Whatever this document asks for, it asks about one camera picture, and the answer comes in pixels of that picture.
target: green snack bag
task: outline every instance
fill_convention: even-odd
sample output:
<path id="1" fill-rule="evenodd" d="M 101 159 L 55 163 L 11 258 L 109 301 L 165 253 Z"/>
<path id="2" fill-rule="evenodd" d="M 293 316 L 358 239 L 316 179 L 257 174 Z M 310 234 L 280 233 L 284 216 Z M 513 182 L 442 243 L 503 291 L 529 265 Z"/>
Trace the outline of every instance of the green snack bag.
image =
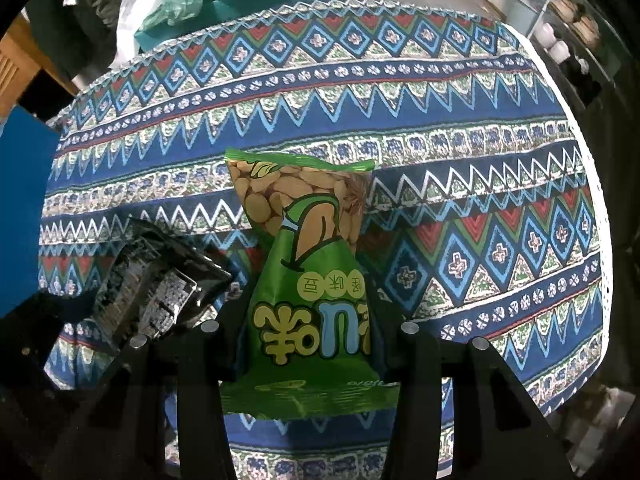
<path id="1" fill-rule="evenodd" d="M 369 311 L 353 256 L 373 161 L 237 150 L 225 158 L 258 239 L 271 243 L 247 313 L 247 372 L 223 385 L 225 411 L 291 419 L 394 406 L 398 388 L 367 362 Z"/>

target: white cup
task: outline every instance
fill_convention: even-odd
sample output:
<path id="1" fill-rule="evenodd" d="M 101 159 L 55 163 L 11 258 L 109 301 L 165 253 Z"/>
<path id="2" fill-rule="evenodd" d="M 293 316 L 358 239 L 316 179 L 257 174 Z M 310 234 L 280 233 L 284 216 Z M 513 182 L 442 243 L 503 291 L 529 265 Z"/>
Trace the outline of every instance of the white cup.
<path id="1" fill-rule="evenodd" d="M 551 56 L 551 59 L 560 64 L 571 54 L 569 53 L 569 47 L 566 46 L 566 43 L 560 40 L 549 49 L 549 55 Z"/>
<path id="2" fill-rule="evenodd" d="M 533 31 L 533 35 L 538 43 L 546 49 L 550 49 L 556 43 L 556 35 L 553 27 L 547 22 L 541 22 Z"/>

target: snack bag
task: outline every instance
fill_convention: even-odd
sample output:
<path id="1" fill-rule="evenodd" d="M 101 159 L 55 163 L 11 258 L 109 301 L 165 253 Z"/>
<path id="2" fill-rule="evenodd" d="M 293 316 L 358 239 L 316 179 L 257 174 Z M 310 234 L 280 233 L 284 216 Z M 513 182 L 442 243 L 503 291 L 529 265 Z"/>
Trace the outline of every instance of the snack bag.
<path id="1" fill-rule="evenodd" d="M 353 256 L 373 161 L 227 150 L 238 196 L 271 244 L 247 313 L 246 374 L 227 413 L 291 419 L 388 408 L 398 389 L 367 362 L 369 311 Z"/>
<path id="2" fill-rule="evenodd" d="M 135 334 L 164 337 L 195 325 L 226 288 L 231 274 L 222 256 L 214 262 L 150 222 L 129 219 L 131 238 L 97 292 L 94 321 L 117 351 Z"/>

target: patterned tablecloth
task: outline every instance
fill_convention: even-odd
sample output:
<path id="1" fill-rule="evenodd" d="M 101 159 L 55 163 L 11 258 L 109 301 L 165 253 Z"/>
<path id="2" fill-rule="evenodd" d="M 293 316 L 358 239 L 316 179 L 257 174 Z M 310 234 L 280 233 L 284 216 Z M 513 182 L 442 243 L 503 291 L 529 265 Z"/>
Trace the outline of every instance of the patterned tablecloth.
<path id="1" fill-rule="evenodd" d="M 442 338 L 489 338 L 545 413 L 604 355 L 611 249 L 593 160 L 506 25 L 393 2 L 267 10 L 107 74 L 55 125 L 39 271 L 52 292 L 98 286 L 133 216 L 223 251 L 235 295 L 262 255 L 225 148 L 375 158 L 357 255 L 380 294 Z M 109 362 L 104 345 L 91 320 L 67 325 L 47 371 L 61 388 L 87 386 Z M 392 417 L 229 415 L 226 427 L 240 478 L 376 478 Z"/>

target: blue box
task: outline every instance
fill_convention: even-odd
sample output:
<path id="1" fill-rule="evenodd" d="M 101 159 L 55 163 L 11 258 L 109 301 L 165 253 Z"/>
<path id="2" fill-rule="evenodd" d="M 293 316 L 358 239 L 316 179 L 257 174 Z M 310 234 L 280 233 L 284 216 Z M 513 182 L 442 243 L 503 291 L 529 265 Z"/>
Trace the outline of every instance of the blue box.
<path id="1" fill-rule="evenodd" d="M 149 30 L 139 30 L 134 36 L 142 50 L 148 51 L 163 41 L 180 38 L 197 30 L 241 18 L 254 12 L 277 9 L 282 5 L 293 5 L 298 2 L 311 3 L 312 1 L 314 0 L 214 0 L 205 2 L 200 14 L 194 18 L 178 22 L 174 26 L 161 23 Z"/>
<path id="2" fill-rule="evenodd" d="M 38 291 L 38 232 L 60 134 L 15 107 L 0 135 L 0 317 Z"/>

